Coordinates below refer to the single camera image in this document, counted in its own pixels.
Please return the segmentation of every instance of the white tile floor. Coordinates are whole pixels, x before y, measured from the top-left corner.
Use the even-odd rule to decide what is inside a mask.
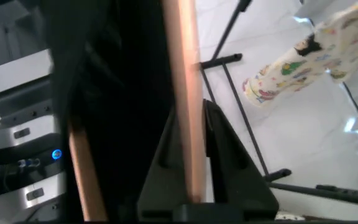
[[[196,0],[201,61],[211,58],[236,4],[237,0]],[[324,77],[297,94],[280,95],[267,108],[252,106],[242,95],[245,78],[255,75],[310,33],[309,28],[291,18],[294,7],[292,0],[253,1],[239,16],[220,56],[243,54],[241,62],[229,64],[228,68],[269,171],[293,171],[278,182],[358,189],[358,136],[343,131],[346,121],[357,113],[341,85]],[[218,67],[206,73],[217,104],[260,168],[224,70]],[[209,99],[205,86],[203,93]],[[274,193],[284,210],[358,220],[358,205],[282,190]]]

